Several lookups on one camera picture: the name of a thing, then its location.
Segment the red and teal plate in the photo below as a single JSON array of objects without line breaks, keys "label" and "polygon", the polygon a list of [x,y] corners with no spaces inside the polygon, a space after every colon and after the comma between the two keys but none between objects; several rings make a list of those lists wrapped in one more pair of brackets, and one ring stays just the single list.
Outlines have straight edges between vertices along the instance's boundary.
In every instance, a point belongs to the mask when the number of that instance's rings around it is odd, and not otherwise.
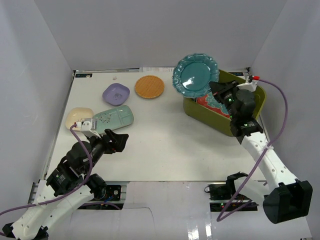
[{"label": "red and teal plate", "polygon": [[202,105],[203,107],[205,107],[213,112],[218,113],[219,115],[222,115],[227,118],[230,117],[227,108],[223,104],[219,103],[213,97],[213,94],[211,92],[206,94],[205,96],[197,97],[196,103],[199,105]]}]

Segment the mint green divided tray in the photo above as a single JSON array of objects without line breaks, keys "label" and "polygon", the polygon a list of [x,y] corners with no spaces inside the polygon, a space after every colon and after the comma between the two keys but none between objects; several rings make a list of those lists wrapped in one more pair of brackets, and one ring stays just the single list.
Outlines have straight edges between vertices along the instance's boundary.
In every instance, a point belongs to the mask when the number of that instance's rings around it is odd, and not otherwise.
[{"label": "mint green divided tray", "polygon": [[134,122],[132,110],[127,105],[99,112],[93,116],[97,119],[96,131],[104,134],[105,129],[112,131],[131,125]]}]

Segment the teal scalloped plate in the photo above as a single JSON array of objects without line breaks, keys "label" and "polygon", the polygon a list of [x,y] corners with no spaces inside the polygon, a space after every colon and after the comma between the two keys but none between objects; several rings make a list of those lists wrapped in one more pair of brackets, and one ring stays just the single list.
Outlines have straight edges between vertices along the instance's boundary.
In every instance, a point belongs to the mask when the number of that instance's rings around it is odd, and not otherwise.
[{"label": "teal scalloped plate", "polygon": [[211,91],[210,82],[219,81],[218,63],[205,53],[181,59],[172,72],[172,85],[185,98],[203,97]]}]

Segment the purple square dish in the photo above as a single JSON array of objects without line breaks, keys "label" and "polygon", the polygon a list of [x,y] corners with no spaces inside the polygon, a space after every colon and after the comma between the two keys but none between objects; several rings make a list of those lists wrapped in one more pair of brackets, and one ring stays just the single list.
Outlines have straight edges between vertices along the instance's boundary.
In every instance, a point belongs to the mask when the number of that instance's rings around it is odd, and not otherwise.
[{"label": "purple square dish", "polygon": [[115,107],[121,106],[129,97],[130,89],[120,83],[109,85],[102,93],[103,100]]}]

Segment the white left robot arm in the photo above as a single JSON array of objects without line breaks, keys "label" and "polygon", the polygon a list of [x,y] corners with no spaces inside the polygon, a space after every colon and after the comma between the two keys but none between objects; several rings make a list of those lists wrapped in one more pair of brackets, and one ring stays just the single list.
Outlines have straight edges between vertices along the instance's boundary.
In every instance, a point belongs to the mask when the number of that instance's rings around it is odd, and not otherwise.
[{"label": "white left robot arm", "polygon": [[78,139],[47,177],[33,203],[15,208],[26,211],[17,221],[5,224],[1,236],[46,240],[56,224],[88,201],[106,204],[116,200],[114,190],[92,170],[103,155],[121,153],[128,138],[128,134],[106,129],[104,134],[86,141]]}]

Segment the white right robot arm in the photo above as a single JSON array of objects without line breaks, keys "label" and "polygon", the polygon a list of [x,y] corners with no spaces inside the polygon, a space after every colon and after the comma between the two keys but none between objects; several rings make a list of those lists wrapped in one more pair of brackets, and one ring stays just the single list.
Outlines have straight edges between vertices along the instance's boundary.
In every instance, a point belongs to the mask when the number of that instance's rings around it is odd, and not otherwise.
[{"label": "white right robot arm", "polygon": [[213,97],[228,110],[231,133],[255,161],[249,173],[238,172],[227,177],[225,192],[230,199],[217,221],[229,216],[225,211],[242,195],[249,202],[262,206],[273,224],[307,216],[313,188],[285,166],[273,149],[273,142],[267,140],[263,128],[254,118],[254,83],[211,81],[209,86]]}]

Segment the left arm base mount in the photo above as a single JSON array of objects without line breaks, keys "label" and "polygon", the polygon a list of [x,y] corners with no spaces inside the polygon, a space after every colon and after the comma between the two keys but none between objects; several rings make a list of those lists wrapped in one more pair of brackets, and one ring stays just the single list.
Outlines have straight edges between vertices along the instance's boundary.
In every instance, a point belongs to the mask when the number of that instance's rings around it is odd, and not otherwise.
[{"label": "left arm base mount", "polygon": [[122,210],[127,193],[126,182],[107,183],[107,190],[101,199],[92,199],[79,210]]}]

